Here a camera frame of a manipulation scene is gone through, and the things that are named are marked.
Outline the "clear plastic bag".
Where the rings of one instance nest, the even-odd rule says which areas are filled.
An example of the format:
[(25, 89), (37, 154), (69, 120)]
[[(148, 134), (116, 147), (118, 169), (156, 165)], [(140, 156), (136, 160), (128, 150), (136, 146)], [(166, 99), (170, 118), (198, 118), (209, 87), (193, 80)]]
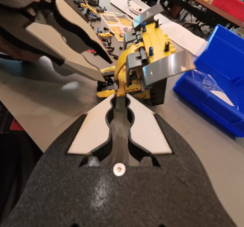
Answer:
[(229, 99), (229, 97), (226, 95), (223, 89), (218, 85), (218, 83), (215, 81), (215, 79), (213, 79), (213, 77), (210, 74), (205, 74), (194, 69), (190, 71), (190, 76), (202, 88), (208, 90), (228, 105), (235, 107), (233, 102)]

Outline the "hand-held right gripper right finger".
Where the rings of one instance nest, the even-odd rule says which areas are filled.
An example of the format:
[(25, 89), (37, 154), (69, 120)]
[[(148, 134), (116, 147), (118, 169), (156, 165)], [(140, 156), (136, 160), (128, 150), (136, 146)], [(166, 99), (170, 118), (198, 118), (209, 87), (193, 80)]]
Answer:
[(128, 132), (128, 150), (130, 155), (141, 162), (144, 157), (157, 163), (156, 156), (171, 155), (170, 148), (155, 113), (136, 98), (125, 96), (127, 119), (130, 122)]

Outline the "blue plastic bin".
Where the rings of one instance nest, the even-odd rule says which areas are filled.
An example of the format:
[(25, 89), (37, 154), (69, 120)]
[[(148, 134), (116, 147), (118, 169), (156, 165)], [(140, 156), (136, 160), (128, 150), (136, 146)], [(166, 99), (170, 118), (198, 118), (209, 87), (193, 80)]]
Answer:
[(173, 90), (236, 137), (244, 137), (244, 40), (217, 25), (205, 44), (194, 59), (196, 70), (210, 74), (235, 107), (202, 88), (190, 71), (179, 78)]

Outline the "yellow toy brick vehicle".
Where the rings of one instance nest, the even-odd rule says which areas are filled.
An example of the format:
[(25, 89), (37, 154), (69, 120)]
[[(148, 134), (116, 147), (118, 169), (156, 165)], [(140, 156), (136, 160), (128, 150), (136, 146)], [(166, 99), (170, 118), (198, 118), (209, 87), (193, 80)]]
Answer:
[(151, 106), (164, 103), (167, 78), (194, 70), (186, 51), (176, 52), (168, 35), (160, 28), (157, 14), (161, 5), (154, 5), (132, 21), (132, 30), (125, 33), (122, 54), (115, 66), (101, 70), (105, 82), (97, 82), (97, 96), (107, 98), (126, 95), (145, 99)]

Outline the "white paper sheet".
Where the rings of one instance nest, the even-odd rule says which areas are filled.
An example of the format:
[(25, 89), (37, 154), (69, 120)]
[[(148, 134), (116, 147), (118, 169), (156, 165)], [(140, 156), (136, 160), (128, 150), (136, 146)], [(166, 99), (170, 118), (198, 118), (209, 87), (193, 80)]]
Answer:
[(169, 22), (162, 24), (160, 28), (163, 33), (168, 35), (170, 40), (195, 56), (199, 56), (206, 46), (204, 39), (194, 35), (177, 23)]

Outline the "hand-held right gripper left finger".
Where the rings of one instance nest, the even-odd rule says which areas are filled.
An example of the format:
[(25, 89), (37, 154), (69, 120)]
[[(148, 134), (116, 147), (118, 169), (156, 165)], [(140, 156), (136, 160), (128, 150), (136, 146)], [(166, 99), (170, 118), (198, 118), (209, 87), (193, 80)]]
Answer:
[(99, 161), (107, 158), (112, 151), (110, 123), (114, 118), (116, 95), (112, 94), (87, 112), (67, 153), (94, 156)]

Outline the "yellow instruction booklet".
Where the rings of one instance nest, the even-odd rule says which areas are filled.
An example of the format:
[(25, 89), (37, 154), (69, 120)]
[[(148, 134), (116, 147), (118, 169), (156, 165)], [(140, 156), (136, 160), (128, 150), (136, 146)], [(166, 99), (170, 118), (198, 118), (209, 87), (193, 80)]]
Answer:
[(132, 30), (132, 20), (126, 14), (107, 12), (100, 13), (110, 32), (119, 42), (124, 41), (125, 33)]

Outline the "red box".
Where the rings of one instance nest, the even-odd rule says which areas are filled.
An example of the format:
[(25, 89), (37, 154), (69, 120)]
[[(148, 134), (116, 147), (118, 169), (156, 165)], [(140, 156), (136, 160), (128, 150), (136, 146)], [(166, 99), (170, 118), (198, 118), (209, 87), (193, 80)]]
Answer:
[(10, 125), (10, 130), (25, 132), (24, 128), (18, 123), (18, 121), (15, 118), (13, 118), (13, 120), (12, 120), (12, 123)]

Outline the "red plastic bin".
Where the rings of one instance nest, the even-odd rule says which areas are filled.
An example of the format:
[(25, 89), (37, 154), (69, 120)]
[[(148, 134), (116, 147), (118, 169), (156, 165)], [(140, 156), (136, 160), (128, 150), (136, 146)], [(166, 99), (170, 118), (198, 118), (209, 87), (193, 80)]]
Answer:
[(244, 2), (241, 0), (213, 0), (212, 5), (244, 22)]

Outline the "black office chair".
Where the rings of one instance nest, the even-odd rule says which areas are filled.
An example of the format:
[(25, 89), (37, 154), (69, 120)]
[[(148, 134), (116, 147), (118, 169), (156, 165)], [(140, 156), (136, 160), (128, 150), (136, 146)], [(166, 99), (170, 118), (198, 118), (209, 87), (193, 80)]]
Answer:
[(188, 13), (182, 22), (182, 26), (189, 30), (191, 33), (200, 38), (205, 38), (207, 32), (206, 30), (202, 30), (202, 25), (203, 23), (195, 18), (191, 13)]

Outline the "person's left hand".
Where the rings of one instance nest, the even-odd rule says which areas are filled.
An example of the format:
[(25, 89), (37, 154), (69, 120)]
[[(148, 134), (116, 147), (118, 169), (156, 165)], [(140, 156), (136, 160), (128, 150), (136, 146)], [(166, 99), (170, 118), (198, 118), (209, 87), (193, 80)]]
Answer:
[(34, 54), (32, 52), (18, 48), (0, 36), (0, 53), (8, 55), (15, 60), (23, 60), (28, 62), (38, 61), (42, 55)]

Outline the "wooden table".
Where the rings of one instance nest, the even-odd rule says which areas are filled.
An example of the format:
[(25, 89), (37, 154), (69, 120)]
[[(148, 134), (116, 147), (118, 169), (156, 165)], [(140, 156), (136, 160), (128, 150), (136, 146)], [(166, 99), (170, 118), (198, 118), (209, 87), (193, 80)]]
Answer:
[(236, 25), (238, 27), (241, 27), (241, 28), (244, 27), (243, 21), (241, 21), (239, 18), (235, 18), (233, 14), (228, 14), (226, 11), (216, 7), (212, 3), (207, 2), (205, 0), (193, 0), (193, 1), (195, 1), (198, 4), (204, 6), (205, 8), (208, 8), (209, 10), (215, 12), (216, 14), (218, 14), (221, 17), (225, 18), (226, 20), (228, 20), (232, 24), (234, 24), (234, 25)]

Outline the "scattered small toy brick pieces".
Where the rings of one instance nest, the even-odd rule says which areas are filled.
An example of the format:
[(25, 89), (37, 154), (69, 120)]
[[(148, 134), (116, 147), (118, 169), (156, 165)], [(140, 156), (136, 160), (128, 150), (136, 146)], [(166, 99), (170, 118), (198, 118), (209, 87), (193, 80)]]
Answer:
[(103, 4), (104, 0), (99, 0), (98, 6), (91, 6), (88, 4), (87, 0), (72, 0), (79, 11), (87, 18), (88, 23), (94, 30), (96, 36), (98, 36), (99, 41), (108, 51), (108, 54), (114, 60), (118, 60), (120, 53), (117, 55), (114, 52), (114, 45), (119, 44), (118, 40), (112, 32), (109, 31), (105, 21), (101, 18), (100, 13), (104, 13), (108, 10), (108, 2)]

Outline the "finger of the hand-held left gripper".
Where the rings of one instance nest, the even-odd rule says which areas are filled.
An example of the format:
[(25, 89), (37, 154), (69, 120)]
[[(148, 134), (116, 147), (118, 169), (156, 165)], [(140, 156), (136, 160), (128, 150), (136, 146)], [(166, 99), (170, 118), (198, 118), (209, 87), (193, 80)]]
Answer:
[(26, 31), (63, 58), (62, 67), (64, 69), (81, 76), (87, 76), (91, 80), (105, 81), (100, 70), (90, 64), (82, 54), (70, 48), (62, 39), (60, 33), (52, 26), (34, 22), (26, 27)]
[[(56, 0), (53, 13), (48, 15), (48, 23), (60, 33), (65, 43), (75, 52), (82, 54), (90, 47), (105, 61), (112, 63), (108, 52), (92, 27), (66, 1)], [(58, 57), (60, 58), (59, 63), (64, 63), (63, 58), (59, 55)]]

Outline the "white lamp stand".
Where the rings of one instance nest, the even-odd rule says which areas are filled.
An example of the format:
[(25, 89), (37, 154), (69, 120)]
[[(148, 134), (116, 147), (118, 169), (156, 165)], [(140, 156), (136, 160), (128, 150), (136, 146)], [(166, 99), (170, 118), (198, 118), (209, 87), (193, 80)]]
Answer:
[(111, 0), (110, 3), (132, 19), (150, 8), (141, 0)]

